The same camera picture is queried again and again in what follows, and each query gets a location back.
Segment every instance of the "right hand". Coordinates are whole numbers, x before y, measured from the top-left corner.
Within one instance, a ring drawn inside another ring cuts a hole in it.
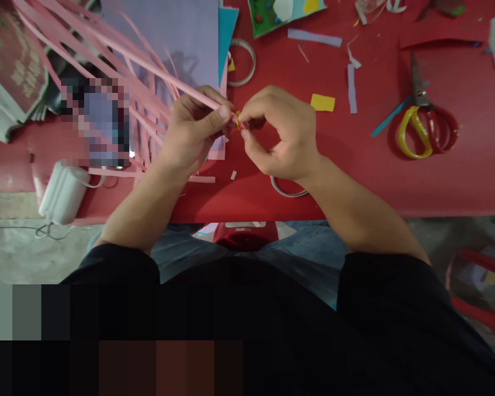
[[[238,119],[250,125],[268,121],[277,129],[280,142],[269,152],[251,131],[241,131],[246,154],[262,173],[301,184],[317,172],[322,156],[315,141],[316,114],[309,104],[268,86],[246,103]]]

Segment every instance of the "yellow scissor handle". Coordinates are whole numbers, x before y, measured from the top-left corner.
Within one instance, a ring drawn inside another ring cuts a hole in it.
[[[418,109],[419,109],[418,106],[411,106],[411,108],[405,112],[403,120],[401,121],[400,124],[400,128],[398,129],[398,134],[396,135],[396,143],[398,143],[398,147],[400,148],[400,150],[403,152],[403,154],[414,160],[421,160],[433,154],[433,147],[431,146],[429,135],[425,130],[422,121],[420,121],[420,119],[418,118]],[[425,147],[425,151],[423,152],[422,155],[414,154],[407,147],[407,142],[405,141],[405,131],[407,130],[407,125],[409,124],[409,120],[411,120],[411,125],[416,130],[418,137],[420,138],[420,140],[423,143],[423,146]]]

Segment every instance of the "black sleeve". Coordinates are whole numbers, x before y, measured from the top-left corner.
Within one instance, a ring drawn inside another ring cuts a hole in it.
[[[96,246],[63,284],[159,284],[158,266],[141,250]]]
[[[495,389],[495,354],[417,258],[347,255],[337,311],[409,378],[425,373],[424,388],[458,381],[470,394],[488,394],[490,383]]]

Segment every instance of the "jeans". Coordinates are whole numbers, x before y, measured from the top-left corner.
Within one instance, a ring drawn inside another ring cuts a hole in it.
[[[285,223],[297,232],[250,252],[233,251],[194,238],[192,234],[203,224],[170,224],[152,248],[151,257],[158,264],[162,283],[189,268],[225,257],[259,260],[296,280],[335,309],[347,246],[325,220]]]

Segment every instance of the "left hand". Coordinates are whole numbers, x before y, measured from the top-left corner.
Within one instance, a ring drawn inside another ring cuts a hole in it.
[[[180,96],[172,107],[172,119],[158,160],[187,177],[200,169],[213,142],[228,136],[234,105],[208,85],[197,88],[221,106],[215,111],[189,95]]]

